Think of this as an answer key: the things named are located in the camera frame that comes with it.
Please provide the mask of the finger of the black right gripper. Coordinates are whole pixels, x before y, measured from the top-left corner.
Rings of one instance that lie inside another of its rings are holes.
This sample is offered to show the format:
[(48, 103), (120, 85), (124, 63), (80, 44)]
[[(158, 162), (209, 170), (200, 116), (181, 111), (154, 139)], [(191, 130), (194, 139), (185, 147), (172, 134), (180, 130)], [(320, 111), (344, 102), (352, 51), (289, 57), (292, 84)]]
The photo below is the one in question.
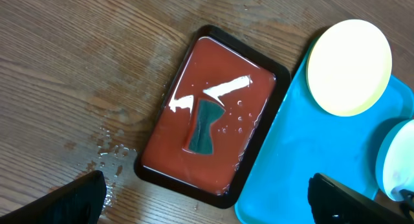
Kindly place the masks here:
[(413, 212), (413, 192), (406, 189), (402, 189), (399, 193), (403, 198), (403, 201), (400, 204), (401, 211), (403, 213), (409, 213), (410, 211)]

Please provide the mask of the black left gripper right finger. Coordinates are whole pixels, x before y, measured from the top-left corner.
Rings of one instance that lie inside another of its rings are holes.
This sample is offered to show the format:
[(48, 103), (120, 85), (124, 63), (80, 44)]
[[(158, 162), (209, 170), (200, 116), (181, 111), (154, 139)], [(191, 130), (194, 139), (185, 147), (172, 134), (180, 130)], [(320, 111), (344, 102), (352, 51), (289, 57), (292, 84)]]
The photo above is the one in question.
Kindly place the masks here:
[(413, 203), (402, 205), (404, 215), (350, 189), (349, 187), (316, 173), (309, 179), (308, 203), (315, 223), (344, 224), (410, 224)]

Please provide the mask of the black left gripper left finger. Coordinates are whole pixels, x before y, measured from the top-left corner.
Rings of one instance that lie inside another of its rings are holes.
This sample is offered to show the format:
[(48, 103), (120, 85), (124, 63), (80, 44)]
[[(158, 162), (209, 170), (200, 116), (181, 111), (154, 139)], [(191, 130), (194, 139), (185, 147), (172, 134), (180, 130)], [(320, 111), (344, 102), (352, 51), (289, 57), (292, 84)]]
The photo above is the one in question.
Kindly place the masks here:
[(1, 223), (97, 223), (106, 194), (103, 172), (95, 170), (1, 216)]

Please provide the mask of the light blue plate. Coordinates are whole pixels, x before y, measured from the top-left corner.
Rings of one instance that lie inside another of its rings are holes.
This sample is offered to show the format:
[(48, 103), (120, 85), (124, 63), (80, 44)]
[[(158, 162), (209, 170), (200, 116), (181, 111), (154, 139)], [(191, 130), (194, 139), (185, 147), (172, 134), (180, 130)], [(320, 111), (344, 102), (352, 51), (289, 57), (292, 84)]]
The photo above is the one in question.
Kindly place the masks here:
[(394, 126), (384, 138), (375, 166), (379, 188), (393, 201), (403, 201), (401, 190), (413, 191), (413, 121)]

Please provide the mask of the yellow plate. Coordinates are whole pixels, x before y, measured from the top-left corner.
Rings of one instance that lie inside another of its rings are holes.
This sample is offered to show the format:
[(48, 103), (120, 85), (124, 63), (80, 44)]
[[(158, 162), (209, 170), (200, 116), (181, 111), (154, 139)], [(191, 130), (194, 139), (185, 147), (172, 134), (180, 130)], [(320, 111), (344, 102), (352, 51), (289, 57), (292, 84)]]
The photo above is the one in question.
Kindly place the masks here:
[(361, 19), (341, 21), (328, 28), (311, 49), (307, 85), (326, 112), (355, 116), (383, 95), (392, 63), (391, 47), (378, 27)]

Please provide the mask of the hourglass green red sponge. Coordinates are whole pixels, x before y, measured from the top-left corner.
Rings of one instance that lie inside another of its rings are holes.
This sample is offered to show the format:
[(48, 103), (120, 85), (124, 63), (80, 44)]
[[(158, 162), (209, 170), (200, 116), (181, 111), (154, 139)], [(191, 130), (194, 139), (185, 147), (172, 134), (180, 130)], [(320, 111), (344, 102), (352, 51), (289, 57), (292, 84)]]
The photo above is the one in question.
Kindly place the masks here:
[(198, 99), (183, 150), (198, 155), (213, 155), (211, 128), (224, 113), (224, 108), (218, 103)]

